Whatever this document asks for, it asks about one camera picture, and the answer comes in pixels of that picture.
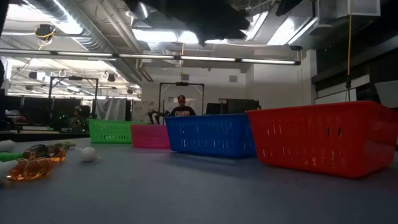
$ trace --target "white wall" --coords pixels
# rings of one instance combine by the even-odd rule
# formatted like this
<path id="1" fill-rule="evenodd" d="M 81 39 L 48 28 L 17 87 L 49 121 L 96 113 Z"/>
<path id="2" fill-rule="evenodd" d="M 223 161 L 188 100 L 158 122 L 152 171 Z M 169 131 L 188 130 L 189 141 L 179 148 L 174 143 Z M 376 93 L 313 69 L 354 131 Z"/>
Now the white wall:
<path id="1" fill-rule="evenodd" d="M 255 64 L 246 74 L 246 96 L 259 100 L 262 108 L 312 105 L 316 54 L 309 50 L 301 66 Z"/>
<path id="2" fill-rule="evenodd" d="M 155 80 L 155 83 L 144 83 L 142 86 L 142 101 L 153 101 L 159 103 L 159 83 L 160 82 L 180 82 L 181 78 L 179 68 L 168 68 L 163 70 L 161 68 L 147 68 L 148 73 Z M 207 103 L 218 103 L 222 98 L 245 99 L 246 98 L 246 74 L 241 73 L 237 69 L 207 69 L 202 68 L 184 68 L 183 72 L 190 75 L 189 83 L 203 83 L 205 84 L 205 107 Z M 237 83 L 230 83 L 229 76 L 236 75 L 238 77 Z M 178 95 L 185 95 L 187 98 L 195 98 L 196 103 L 193 109 L 199 113 L 201 110 L 201 93 L 199 93 L 194 86 L 175 86 L 170 85 L 162 93 L 161 101 L 169 97 L 178 97 Z"/>
<path id="3" fill-rule="evenodd" d="M 283 108 L 315 104 L 316 92 L 311 78 L 317 72 L 316 51 L 308 50 L 301 66 L 253 65 L 247 73 L 235 69 L 184 68 L 190 75 L 190 83 L 204 83 L 205 104 L 217 103 L 220 98 L 259 100 L 262 108 Z M 180 69 L 148 68 L 157 83 L 145 83 L 142 101 L 159 102 L 159 82 L 179 82 Z M 229 76 L 238 76 L 237 83 L 229 83 Z M 162 100 L 183 94 L 201 101 L 201 95 L 192 86 L 170 86 L 162 94 Z M 199 103 L 195 110 L 200 110 Z"/>

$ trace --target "orange object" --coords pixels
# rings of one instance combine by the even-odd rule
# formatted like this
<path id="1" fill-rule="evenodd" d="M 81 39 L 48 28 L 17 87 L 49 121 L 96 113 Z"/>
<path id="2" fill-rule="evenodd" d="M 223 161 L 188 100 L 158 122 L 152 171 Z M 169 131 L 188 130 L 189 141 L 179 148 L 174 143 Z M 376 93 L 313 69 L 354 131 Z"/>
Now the orange object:
<path id="1" fill-rule="evenodd" d="M 24 151 L 23 155 L 24 159 L 36 159 L 48 156 L 49 156 L 49 150 L 47 149 L 47 146 L 43 144 L 38 144 L 27 148 Z"/>
<path id="2" fill-rule="evenodd" d="M 49 145 L 47 146 L 49 150 L 49 156 L 54 162 L 63 162 L 67 156 L 67 152 L 64 149 L 60 149 L 57 146 Z"/>
<path id="3" fill-rule="evenodd" d="M 10 170 L 8 179 L 11 180 L 34 180 L 48 176 L 54 162 L 49 158 L 38 158 L 34 160 L 18 159 L 18 164 Z"/>

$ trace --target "white ball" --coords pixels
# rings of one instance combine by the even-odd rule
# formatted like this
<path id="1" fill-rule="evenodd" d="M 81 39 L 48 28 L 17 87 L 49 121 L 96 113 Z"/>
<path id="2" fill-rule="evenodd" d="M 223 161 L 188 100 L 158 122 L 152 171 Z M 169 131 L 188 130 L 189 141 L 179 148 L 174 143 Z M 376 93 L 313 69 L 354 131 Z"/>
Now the white ball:
<path id="1" fill-rule="evenodd" d="M 84 149 L 79 149 L 79 151 L 83 162 L 93 162 L 100 158 L 92 147 L 85 147 Z"/>

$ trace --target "metal frame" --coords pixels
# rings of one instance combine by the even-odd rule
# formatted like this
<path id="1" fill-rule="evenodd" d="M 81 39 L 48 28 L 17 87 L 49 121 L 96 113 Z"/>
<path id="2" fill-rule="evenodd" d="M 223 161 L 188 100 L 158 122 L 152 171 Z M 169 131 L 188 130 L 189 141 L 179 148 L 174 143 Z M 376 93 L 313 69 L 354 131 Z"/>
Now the metal frame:
<path id="1" fill-rule="evenodd" d="M 184 85 L 178 85 L 177 83 L 159 83 L 159 107 L 158 107 L 158 111 L 160 111 L 160 100 L 162 98 L 162 85 L 175 85 L 175 86 L 184 86 Z M 186 86 L 190 86 L 190 85 L 200 85 L 203 88 L 203 93 L 201 95 L 201 113 L 204 114 L 205 112 L 203 111 L 204 109 L 204 104 L 205 104 L 205 84 L 203 83 L 187 83 Z"/>
<path id="2" fill-rule="evenodd" d="M 226 57 L 205 57 L 189 55 L 153 55 L 135 53 L 94 53 L 94 52 L 69 52 L 55 50 L 23 50 L 23 49 L 0 49 L 0 55 L 7 57 L 34 57 L 51 59 L 75 59 L 75 60 L 104 60 L 115 61 L 119 58 L 138 58 L 152 60 L 195 60 L 205 62 L 228 62 L 228 63 L 249 63 L 269 65 L 301 65 L 298 60 L 284 60 L 275 58 L 226 58 Z"/>
<path id="3" fill-rule="evenodd" d="M 59 81 L 57 83 L 55 83 L 54 85 L 52 85 L 52 82 L 54 79 L 58 78 Z M 52 93 L 52 88 L 56 87 L 58 85 L 58 83 L 60 83 L 60 81 L 64 80 L 64 79 L 69 79 L 69 80 L 77 80 L 77 81 L 81 81 L 81 80 L 94 80 L 95 81 L 95 95 L 94 95 L 94 100 L 93 100 L 93 111 L 91 112 L 92 116 L 95 117 L 95 109 L 97 106 L 97 94 L 98 94 L 98 78 L 83 78 L 83 77 L 50 77 L 50 87 L 49 87 L 49 99 L 51 99 L 51 93 Z"/>

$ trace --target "hanging cable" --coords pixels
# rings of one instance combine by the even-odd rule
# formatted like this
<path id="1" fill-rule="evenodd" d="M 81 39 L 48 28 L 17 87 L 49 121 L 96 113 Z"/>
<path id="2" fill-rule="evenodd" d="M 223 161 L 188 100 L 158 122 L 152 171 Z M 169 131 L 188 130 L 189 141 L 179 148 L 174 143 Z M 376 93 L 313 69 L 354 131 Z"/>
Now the hanging cable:
<path id="1" fill-rule="evenodd" d="M 349 93 L 349 89 L 351 88 L 351 39 L 353 35 L 353 0 L 349 0 L 351 3 L 351 6 L 349 8 L 349 33 L 348 33 L 348 68 L 347 68 L 347 82 L 346 82 L 346 99 L 347 101 L 347 96 L 348 96 L 348 101 L 351 101 L 351 96 Z"/>
<path id="2" fill-rule="evenodd" d="M 184 43 L 182 43 L 181 55 L 184 55 Z M 183 61 L 183 60 L 180 60 L 180 67 L 181 67 L 180 75 L 184 74 L 184 73 L 182 72 L 183 66 L 184 66 L 184 61 Z"/>

